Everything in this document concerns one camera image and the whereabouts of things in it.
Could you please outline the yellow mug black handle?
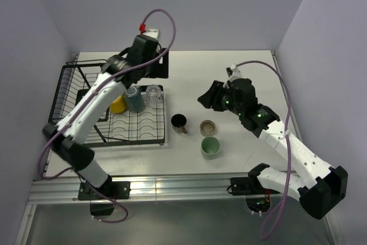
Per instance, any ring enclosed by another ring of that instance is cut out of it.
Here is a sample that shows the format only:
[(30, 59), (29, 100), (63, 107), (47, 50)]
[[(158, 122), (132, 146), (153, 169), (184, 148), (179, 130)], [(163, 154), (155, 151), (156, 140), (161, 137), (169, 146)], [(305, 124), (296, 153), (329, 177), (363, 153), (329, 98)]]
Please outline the yellow mug black handle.
[(110, 111), (114, 114), (124, 113), (127, 109), (123, 95), (120, 95), (110, 104)]

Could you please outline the beige speckled cup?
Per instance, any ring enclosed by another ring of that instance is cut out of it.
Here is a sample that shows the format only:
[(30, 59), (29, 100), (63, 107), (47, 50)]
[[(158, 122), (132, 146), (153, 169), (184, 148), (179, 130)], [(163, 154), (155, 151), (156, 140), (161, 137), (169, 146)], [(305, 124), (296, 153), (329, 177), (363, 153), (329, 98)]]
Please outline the beige speckled cup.
[(211, 120), (203, 120), (200, 123), (200, 133), (204, 137), (213, 136), (216, 132), (216, 125)]

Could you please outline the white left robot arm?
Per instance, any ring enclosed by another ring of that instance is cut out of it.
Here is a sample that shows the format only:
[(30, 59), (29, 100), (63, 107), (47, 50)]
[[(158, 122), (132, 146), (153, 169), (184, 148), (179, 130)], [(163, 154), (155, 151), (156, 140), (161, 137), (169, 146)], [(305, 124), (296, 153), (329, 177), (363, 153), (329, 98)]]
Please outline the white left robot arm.
[(95, 160), (93, 150), (84, 142), (110, 104), (140, 79), (153, 75), (153, 66), (168, 49), (159, 53), (160, 33), (149, 29), (137, 35), (132, 46), (113, 55), (102, 66), (94, 85), (62, 120), (48, 123), (42, 130), (47, 144), (72, 170), (89, 182), (99, 199), (111, 194), (111, 176)]

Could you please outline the brown mug black inside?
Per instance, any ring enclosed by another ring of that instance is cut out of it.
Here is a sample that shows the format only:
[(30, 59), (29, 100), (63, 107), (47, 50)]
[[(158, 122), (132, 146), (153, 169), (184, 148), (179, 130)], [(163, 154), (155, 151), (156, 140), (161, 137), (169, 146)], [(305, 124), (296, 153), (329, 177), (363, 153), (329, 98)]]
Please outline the brown mug black inside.
[(187, 134), (188, 131), (186, 129), (186, 124), (187, 124), (186, 116), (182, 114), (175, 114), (171, 117), (171, 125), (176, 133)]

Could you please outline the grey-blue ceramic mug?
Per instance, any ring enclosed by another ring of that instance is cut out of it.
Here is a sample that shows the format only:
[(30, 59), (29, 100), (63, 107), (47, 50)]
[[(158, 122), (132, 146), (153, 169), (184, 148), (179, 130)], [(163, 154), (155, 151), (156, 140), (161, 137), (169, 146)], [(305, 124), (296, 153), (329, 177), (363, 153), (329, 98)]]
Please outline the grey-blue ceramic mug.
[(131, 112), (139, 113), (144, 110), (144, 101), (139, 87), (132, 86), (124, 93), (124, 99)]

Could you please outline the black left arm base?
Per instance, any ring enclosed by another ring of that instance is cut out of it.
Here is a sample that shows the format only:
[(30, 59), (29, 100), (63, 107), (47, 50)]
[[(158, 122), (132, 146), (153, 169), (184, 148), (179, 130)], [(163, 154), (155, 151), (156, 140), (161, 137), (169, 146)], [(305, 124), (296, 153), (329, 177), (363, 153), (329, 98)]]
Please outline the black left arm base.
[(79, 187), (77, 199), (81, 201), (88, 200), (102, 200), (100, 193), (114, 200), (125, 200), (130, 196), (130, 182), (129, 181), (114, 181), (111, 177), (100, 188), (94, 187), (96, 193), (88, 182), (82, 182)]

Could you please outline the light green cup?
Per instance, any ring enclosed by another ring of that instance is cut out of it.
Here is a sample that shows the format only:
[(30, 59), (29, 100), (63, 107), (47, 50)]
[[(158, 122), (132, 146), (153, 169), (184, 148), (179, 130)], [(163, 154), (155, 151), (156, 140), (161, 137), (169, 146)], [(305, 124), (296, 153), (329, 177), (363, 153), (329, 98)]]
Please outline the light green cup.
[(220, 149), (220, 141), (215, 137), (205, 137), (201, 142), (201, 154), (206, 160), (215, 159)]

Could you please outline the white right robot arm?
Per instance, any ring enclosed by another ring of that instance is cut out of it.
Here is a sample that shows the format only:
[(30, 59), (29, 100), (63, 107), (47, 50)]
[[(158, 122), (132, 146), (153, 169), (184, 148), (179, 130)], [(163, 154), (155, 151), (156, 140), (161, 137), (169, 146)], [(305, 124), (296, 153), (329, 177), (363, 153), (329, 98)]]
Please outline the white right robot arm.
[(279, 115), (258, 102), (250, 79), (226, 83), (214, 81), (198, 102), (207, 109), (230, 111), (237, 115), (245, 129), (271, 146), (282, 158), (290, 160), (297, 173), (287, 179), (286, 173), (261, 163), (248, 173), (244, 183), (232, 183), (234, 195), (266, 190), (282, 192), (287, 187), (288, 196), (299, 201), (315, 219), (323, 218), (345, 198), (347, 171), (341, 166), (332, 167), (294, 134), (287, 133)]

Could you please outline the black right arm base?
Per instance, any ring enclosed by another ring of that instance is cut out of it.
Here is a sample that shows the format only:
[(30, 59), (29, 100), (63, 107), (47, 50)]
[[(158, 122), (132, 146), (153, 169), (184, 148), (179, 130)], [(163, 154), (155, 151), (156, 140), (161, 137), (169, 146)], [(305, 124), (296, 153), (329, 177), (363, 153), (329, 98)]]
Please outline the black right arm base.
[(246, 177), (232, 177), (227, 192), (232, 196), (265, 195), (267, 190), (261, 186), (257, 176), (269, 167), (261, 163), (251, 169)]

